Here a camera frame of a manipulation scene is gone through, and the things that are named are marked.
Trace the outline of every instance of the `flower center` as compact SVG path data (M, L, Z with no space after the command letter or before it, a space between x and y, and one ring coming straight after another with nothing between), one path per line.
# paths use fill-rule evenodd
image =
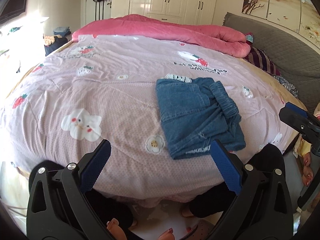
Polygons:
M156 140L153 140L153 141L151 142L151 146L152 146L152 147L158 147L158 142L157 142Z

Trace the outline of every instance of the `drawer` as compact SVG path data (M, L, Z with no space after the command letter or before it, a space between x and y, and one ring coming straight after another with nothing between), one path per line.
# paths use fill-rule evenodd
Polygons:
M156 19L162 22L169 22L169 23L178 23L181 22L181 17L176 16L169 16L169 15L163 15L163 14L147 14L149 18Z

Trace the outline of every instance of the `jeans pocket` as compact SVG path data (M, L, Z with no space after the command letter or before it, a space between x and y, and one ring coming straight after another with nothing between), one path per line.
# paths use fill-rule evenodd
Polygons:
M161 121L199 112L210 106L209 97L197 84L174 82L156 87Z

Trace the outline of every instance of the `silver screw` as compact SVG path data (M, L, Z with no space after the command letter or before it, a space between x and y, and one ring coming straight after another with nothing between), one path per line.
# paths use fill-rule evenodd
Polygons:
M282 174L282 171L281 171L280 169L276 169L275 172L276 172L276 174L278 174L278 175L281 175L281 174Z
M253 166L251 164L246 164L246 166L244 166L244 167L245 167L245 169L247 171L252 171L253 170Z
M77 166L77 164L75 164L75 163L70 163L70 164L68 165L68 170L74 170L76 166Z
M42 173L44 173L45 172L45 168L44 167L41 167L39 170L38 170L38 173L39 174L42 174Z

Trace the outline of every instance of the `blue gripper pad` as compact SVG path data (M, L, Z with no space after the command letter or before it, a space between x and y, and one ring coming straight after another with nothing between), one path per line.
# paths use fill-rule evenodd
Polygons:
M296 112L297 114L302 115L305 118L308 118L307 112L303 109L301 109L300 107L297 107L296 105L288 102L285 104L285 107L291 109L292 111Z
M216 163L220 174L228 186L228 189L235 192L236 195L239 195L242 189L242 162L236 155L229 153L219 140L215 140L211 143L210 151L211 157Z
M80 191L82 194L92 190L103 167L111 155L111 144L103 139L92 152L85 154L78 163L80 176Z

